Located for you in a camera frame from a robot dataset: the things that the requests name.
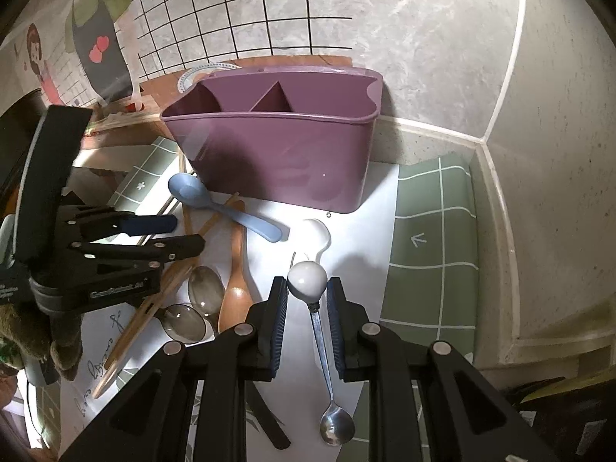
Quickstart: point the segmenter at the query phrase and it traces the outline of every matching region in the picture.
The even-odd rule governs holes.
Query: white paper
[[[144,205],[148,210],[140,214],[158,211],[168,197],[165,194],[166,181],[175,173],[169,168],[150,192]],[[370,163],[364,191],[364,202],[352,214],[335,214],[327,217],[325,211],[294,205],[243,198],[249,213],[272,219],[285,231],[303,219],[321,220],[331,233],[331,246],[321,256],[321,264],[328,276],[340,276],[347,299],[362,304],[372,321],[377,321],[383,303],[383,295],[389,267],[389,256],[393,235],[393,218],[397,197],[398,167],[383,163]],[[159,199],[151,198],[156,194]],[[225,195],[213,193],[215,201],[223,202]],[[181,218],[181,209],[176,215]],[[192,222],[195,231],[211,215],[208,211],[193,211]],[[247,232],[247,260],[244,265],[247,283],[255,302],[267,299],[274,276],[286,276],[293,245],[287,241],[269,243],[257,234]],[[128,243],[127,238],[118,241]],[[217,271],[226,285],[230,275],[230,223],[221,222],[206,236],[206,247],[201,255],[201,264]],[[169,297],[165,305],[187,302],[186,283],[175,296]],[[321,308],[321,322],[326,341],[330,341],[329,325],[324,304]],[[102,361],[109,339],[119,335],[117,324],[110,319],[113,315],[121,325],[126,325],[133,310],[126,304],[95,311],[84,317],[83,343],[84,358],[79,366],[78,377],[72,384],[62,382],[62,449],[81,432],[83,427],[115,395],[117,388],[112,385],[98,400],[84,395],[93,389],[95,379],[91,371]],[[147,329],[131,347],[130,356],[124,368],[142,366],[166,341],[168,336],[158,321],[150,322]],[[258,383],[258,388],[273,414],[283,423],[283,430],[291,440],[291,447],[278,451],[262,432],[247,426],[246,444],[248,462],[267,461],[333,461],[340,448],[326,445],[319,434],[321,415],[329,404],[322,372],[315,361],[314,337],[310,315],[306,304],[289,297],[285,338],[282,347],[280,368],[271,383]],[[338,379],[330,354],[333,387],[336,401],[351,415],[355,411],[362,384],[344,384]]]

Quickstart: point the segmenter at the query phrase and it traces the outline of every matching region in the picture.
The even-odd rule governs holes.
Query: black tool handle
[[[23,171],[15,213],[14,256],[30,262],[50,247],[62,188],[66,186],[91,109],[49,106]]]
[[[177,217],[168,216],[132,216],[119,221],[119,232],[129,236],[146,234],[172,233],[177,227]]]
[[[268,408],[259,389],[254,385],[254,382],[244,382],[244,394],[246,396],[246,403],[248,403],[248,406],[259,422],[259,425],[272,442],[272,445],[278,450],[285,450],[290,447],[291,441],[287,438],[280,425],[278,425],[278,421]]]

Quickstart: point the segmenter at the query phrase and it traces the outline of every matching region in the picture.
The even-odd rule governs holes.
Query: metal spoon
[[[290,269],[287,275],[287,282],[291,295],[302,302],[306,302],[310,311],[312,331],[314,332],[327,391],[330,393],[330,405],[325,410],[319,424],[321,437],[328,445],[343,445],[355,436],[355,423],[353,418],[334,401],[330,367],[327,364],[321,318],[318,314],[318,301],[327,287],[327,273],[318,263],[312,260],[305,260],[304,262],[298,262]]]
[[[218,335],[218,317],[224,294],[223,283],[212,269],[200,265],[192,270],[189,278],[190,304],[209,321],[214,335]]]
[[[199,179],[190,174],[175,174],[169,179],[167,184],[171,195],[181,203],[192,208],[209,208],[224,214],[231,220],[240,223],[242,226],[263,236],[267,241],[275,243],[282,239],[282,231],[278,226],[267,222],[259,217],[252,216],[245,212],[240,212],[231,207],[214,203],[209,195],[208,189]]]
[[[140,305],[138,302],[129,304],[135,308],[139,308]],[[173,304],[160,308],[154,317],[160,321],[162,329],[169,337],[183,344],[201,342],[207,330],[201,314],[187,304]]]

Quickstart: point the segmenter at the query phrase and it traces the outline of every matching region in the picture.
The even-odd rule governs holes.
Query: pink heart
[[[109,37],[99,36],[98,38],[96,38],[96,46],[99,48],[101,52],[106,51],[107,47],[109,47]]]
[[[99,64],[103,60],[103,52],[101,52],[99,48],[94,45],[92,50],[90,50],[89,57],[93,63]]]

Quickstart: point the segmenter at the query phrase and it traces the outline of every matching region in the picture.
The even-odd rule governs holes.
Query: stuffed toy
[[[22,369],[22,355],[37,360],[51,356],[62,378],[73,381],[83,352],[81,319],[50,318],[34,302],[0,305],[0,373]]]

